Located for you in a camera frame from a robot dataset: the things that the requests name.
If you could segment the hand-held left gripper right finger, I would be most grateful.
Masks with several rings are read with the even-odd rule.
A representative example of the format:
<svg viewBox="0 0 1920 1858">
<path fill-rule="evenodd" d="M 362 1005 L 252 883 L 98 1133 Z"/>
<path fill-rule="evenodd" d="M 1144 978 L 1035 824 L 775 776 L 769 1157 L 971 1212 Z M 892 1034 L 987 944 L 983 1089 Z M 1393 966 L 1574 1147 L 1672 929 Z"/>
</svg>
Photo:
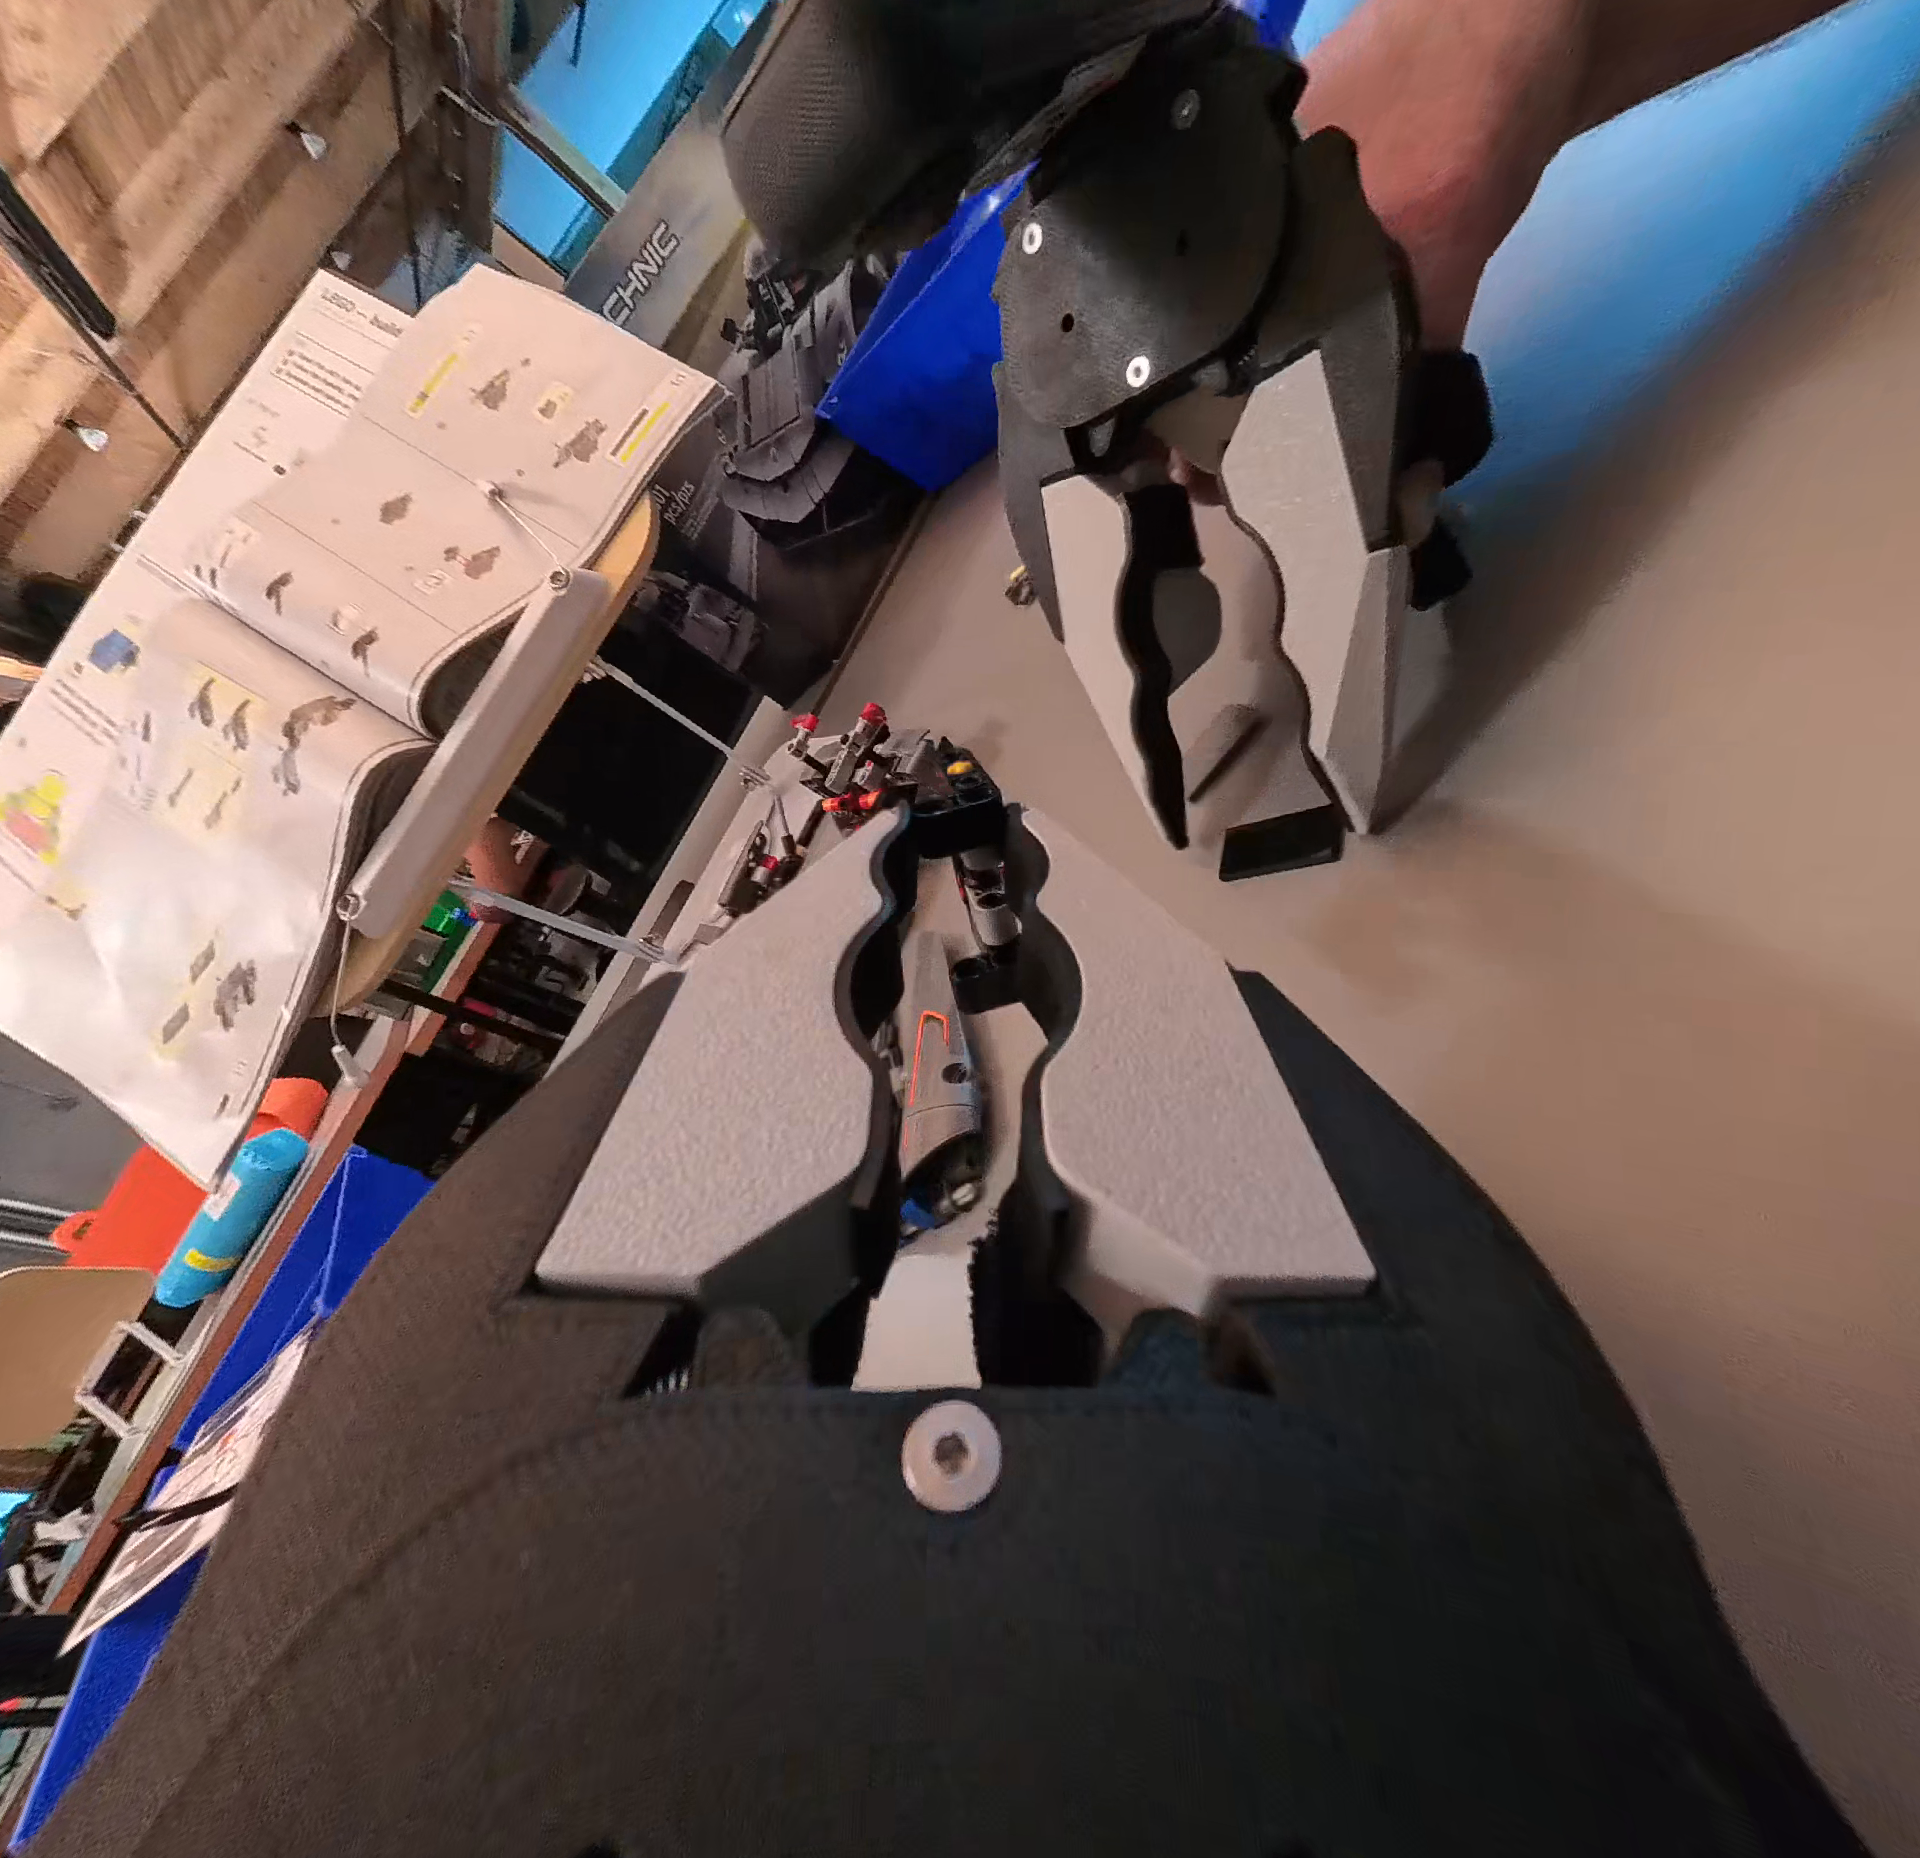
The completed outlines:
<svg viewBox="0 0 1920 1858">
<path fill-rule="evenodd" d="M 1020 810 L 1022 949 L 1060 1018 L 1028 1077 L 1058 1282 L 1120 1343 L 1151 1315 L 1349 1301 L 1377 1281 L 1228 961 L 1058 818 Z"/>
</svg>

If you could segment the printed paper sheet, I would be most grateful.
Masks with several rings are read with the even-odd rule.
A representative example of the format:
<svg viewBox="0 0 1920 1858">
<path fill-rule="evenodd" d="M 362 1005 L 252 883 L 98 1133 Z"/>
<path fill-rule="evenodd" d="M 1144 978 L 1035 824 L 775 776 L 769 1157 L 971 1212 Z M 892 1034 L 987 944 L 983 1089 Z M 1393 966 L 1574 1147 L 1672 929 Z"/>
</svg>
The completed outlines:
<svg viewBox="0 0 1920 1858">
<path fill-rule="evenodd" d="M 324 1319 L 313 1308 L 294 1315 L 233 1374 L 215 1374 L 192 1422 L 182 1427 L 187 1439 L 179 1457 L 156 1466 L 135 1507 L 100 1521 L 110 1548 L 69 1614 L 60 1659 L 80 1657 L 98 1632 L 201 1558 L 222 1534 Z"/>
</svg>

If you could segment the black lego plate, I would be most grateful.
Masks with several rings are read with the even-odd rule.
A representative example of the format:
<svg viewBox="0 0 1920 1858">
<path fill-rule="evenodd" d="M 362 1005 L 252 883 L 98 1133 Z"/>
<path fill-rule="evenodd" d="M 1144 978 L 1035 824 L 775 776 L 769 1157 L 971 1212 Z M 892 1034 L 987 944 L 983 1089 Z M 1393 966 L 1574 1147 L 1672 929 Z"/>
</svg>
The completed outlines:
<svg viewBox="0 0 1920 1858">
<path fill-rule="evenodd" d="M 1346 838 L 1348 824 L 1333 807 L 1235 824 L 1220 838 L 1215 876 L 1243 885 L 1327 867 L 1341 859 Z"/>
</svg>

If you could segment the white book stand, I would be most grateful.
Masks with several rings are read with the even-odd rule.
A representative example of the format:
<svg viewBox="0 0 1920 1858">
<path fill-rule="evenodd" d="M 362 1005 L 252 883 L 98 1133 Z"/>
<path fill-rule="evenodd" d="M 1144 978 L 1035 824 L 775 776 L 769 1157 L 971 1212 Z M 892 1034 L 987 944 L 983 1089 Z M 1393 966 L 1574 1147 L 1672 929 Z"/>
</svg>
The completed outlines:
<svg viewBox="0 0 1920 1858">
<path fill-rule="evenodd" d="M 593 565 L 552 565 L 535 584 L 489 669 L 340 889 L 335 924 L 305 1001 L 312 1018 L 334 1029 L 342 1006 L 362 1003 L 387 980 L 427 902 L 452 885 L 469 838 L 494 814 L 576 686 L 612 680 L 718 752 L 750 790 L 767 784 L 745 737 L 721 740 L 598 656 L 653 566 L 657 545 L 659 506 L 640 496 Z"/>
</svg>

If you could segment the large lego car model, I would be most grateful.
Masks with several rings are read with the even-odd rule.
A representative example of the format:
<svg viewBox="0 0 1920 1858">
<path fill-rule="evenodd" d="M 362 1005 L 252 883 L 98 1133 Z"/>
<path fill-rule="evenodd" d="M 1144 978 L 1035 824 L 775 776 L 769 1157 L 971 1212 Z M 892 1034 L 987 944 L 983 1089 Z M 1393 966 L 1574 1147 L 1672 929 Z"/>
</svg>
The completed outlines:
<svg viewBox="0 0 1920 1858">
<path fill-rule="evenodd" d="M 688 946 L 715 943 L 892 810 L 905 816 L 920 863 L 947 863 L 954 873 L 971 935 L 969 954 L 946 958 L 958 1011 L 983 1017 L 1011 1006 L 1020 923 L 1006 890 L 1001 793 L 971 750 L 925 729 L 895 729 L 875 703 L 839 733 L 813 714 L 790 719 L 787 742 L 747 790 L 745 828 L 721 859 L 714 906 Z"/>
</svg>

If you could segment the lego instruction booklet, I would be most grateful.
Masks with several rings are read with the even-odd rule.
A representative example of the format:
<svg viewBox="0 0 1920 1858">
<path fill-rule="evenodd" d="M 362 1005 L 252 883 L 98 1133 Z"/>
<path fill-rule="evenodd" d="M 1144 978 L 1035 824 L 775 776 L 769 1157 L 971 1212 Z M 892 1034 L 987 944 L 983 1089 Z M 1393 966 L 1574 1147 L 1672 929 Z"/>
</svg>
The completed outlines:
<svg viewBox="0 0 1920 1858">
<path fill-rule="evenodd" d="M 340 889 L 709 391 L 494 268 L 313 276 L 4 731 L 4 1034 L 213 1184 Z"/>
</svg>

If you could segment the grey lego tile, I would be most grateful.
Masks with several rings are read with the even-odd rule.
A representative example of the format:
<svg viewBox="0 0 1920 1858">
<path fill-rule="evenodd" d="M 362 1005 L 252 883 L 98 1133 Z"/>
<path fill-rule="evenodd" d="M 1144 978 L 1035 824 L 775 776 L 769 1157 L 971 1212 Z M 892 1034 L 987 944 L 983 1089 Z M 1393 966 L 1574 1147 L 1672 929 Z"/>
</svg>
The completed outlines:
<svg viewBox="0 0 1920 1858">
<path fill-rule="evenodd" d="M 1265 727 L 1265 714 L 1251 704 L 1223 703 L 1212 719 L 1182 746 L 1182 784 L 1186 805 L 1198 805 L 1212 784 L 1235 765 L 1238 756 Z"/>
</svg>

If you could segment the dark lego set box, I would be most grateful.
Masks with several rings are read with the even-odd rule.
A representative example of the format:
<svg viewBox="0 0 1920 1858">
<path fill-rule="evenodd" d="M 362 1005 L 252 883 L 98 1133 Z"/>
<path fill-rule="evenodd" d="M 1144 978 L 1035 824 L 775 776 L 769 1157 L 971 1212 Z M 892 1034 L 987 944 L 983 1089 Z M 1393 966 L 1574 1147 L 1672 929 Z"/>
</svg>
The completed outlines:
<svg viewBox="0 0 1920 1858">
<path fill-rule="evenodd" d="M 659 218 L 595 238 L 568 296 L 709 383 L 645 475 L 652 566 L 602 662 L 655 694 L 678 672 L 794 704 L 847 651 L 917 486 L 824 415 L 885 264 L 774 264 L 750 230 L 701 257 Z"/>
</svg>

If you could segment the blue bin white label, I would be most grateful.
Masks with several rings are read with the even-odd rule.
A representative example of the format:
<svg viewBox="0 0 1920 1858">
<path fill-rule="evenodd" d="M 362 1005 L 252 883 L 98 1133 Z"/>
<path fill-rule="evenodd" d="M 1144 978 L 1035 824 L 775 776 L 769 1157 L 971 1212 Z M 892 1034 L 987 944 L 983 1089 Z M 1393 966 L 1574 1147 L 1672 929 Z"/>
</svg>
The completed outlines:
<svg viewBox="0 0 1920 1858">
<path fill-rule="evenodd" d="M 430 1189 L 431 1182 L 410 1169 L 362 1148 L 347 1150 L 189 1409 L 185 1439 L 195 1439 L 303 1329 L 340 1308 L 371 1259 Z M 83 1643 L 60 1727 L 54 1729 L 50 1748 L 26 1791 L 12 1834 L 12 1855 L 30 1848 L 117 1723 L 201 1570 L 204 1557 L 185 1560 Z"/>
</svg>

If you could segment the grey pointed lego wing assembly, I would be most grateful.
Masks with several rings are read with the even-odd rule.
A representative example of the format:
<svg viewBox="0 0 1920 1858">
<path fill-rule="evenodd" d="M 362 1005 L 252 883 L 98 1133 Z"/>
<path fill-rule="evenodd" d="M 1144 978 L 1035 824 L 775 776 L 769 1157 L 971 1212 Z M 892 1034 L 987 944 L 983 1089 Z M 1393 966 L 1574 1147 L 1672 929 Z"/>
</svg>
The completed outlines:
<svg viewBox="0 0 1920 1858">
<path fill-rule="evenodd" d="M 987 1170 L 983 1092 L 942 937 L 914 930 L 895 1011 L 900 1239 L 966 1218 Z"/>
</svg>

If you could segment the tan chair seat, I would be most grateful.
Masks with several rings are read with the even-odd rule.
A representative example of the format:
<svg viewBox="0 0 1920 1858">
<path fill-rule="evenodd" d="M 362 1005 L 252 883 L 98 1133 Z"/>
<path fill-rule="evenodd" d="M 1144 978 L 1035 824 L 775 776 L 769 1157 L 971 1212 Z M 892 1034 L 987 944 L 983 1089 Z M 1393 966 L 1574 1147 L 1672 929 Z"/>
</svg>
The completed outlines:
<svg viewBox="0 0 1920 1858">
<path fill-rule="evenodd" d="M 117 1329 L 154 1292 L 148 1269 L 40 1265 L 2 1275 L 2 1451 L 45 1448 Z"/>
</svg>

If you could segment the blue plastic bin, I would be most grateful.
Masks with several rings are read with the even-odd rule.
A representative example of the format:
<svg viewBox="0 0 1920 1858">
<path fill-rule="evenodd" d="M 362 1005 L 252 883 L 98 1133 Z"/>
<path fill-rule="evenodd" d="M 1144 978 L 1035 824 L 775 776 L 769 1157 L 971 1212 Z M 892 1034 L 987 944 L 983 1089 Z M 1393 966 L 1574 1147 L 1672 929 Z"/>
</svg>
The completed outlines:
<svg viewBox="0 0 1920 1858">
<path fill-rule="evenodd" d="M 1304 74 L 1263 0 L 787 0 L 755 70 L 826 72 L 854 49 L 828 114 L 854 126 L 857 215 L 904 180 L 900 210 L 946 227 L 884 288 L 824 415 L 923 491 L 999 437 L 995 278 L 1011 262 L 1013 418 L 1068 473 L 1233 356 L 1286 268 L 1292 109 Z"/>
</svg>

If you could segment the orange bag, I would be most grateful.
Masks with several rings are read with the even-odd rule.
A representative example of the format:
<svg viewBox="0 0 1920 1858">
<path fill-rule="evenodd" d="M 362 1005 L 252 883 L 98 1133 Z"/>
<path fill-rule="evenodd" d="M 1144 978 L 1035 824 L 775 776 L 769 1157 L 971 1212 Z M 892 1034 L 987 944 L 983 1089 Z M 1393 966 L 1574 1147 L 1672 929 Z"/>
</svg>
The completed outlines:
<svg viewBox="0 0 1920 1858">
<path fill-rule="evenodd" d="M 247 1140 L 287 1128 L 310 1140 L 329 1089 L 310 1078 L 276 1078 L 252 1118 Z M 159 1152 L 141 1147 L 119 1170 L 102 1202 L 60 1223 L 54 1245 L 80 1270 L 141 1270 L 157 1276 L 207 1191 Z"/>
</svg>

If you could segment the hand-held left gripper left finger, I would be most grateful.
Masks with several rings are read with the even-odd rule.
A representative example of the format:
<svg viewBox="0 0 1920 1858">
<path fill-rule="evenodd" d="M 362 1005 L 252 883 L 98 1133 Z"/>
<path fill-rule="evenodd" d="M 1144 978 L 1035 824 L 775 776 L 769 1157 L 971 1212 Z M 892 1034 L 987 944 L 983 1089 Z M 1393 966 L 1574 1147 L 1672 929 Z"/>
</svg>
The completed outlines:
<svg viewBox="0 0 1920 1858">
<path fill-rule="evenodd" d="M 905 834 L 904 810 L 869 816 L 664 986 L 539 1290 L 758 1310 L 795 1341 L 856 1290 L 894 1092 L 854 973 L 900 961 Z"/>
</svg>

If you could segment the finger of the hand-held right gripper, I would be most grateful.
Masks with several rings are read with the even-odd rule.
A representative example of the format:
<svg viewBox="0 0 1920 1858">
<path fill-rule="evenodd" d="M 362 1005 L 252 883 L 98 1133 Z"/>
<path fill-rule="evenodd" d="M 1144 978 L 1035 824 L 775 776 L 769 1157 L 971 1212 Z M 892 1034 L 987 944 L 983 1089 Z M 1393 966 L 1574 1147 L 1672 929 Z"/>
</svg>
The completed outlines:
<svg viewBox="0 0 1920 1858">
<path fill-rule="evenodd" d="M 1042 519 L 1068 664 L 1164 842 L 1188 848 L 1174 662 L 1156 619 L 1161 579 L 1200 566 L 1188 494 L 1068 477 L 1043 485 Z"/>
<path fill-rule="evenodd" d="M 1251 389 L 1220 483 L 1277 581 L 1277 653 L 1304 694 L 1308 763 L 1349 831 L 1373 837 L 1393 755 L 1412 559 L 1393 526 L 1364 519 L 1317 350 Z"/>
</svg>

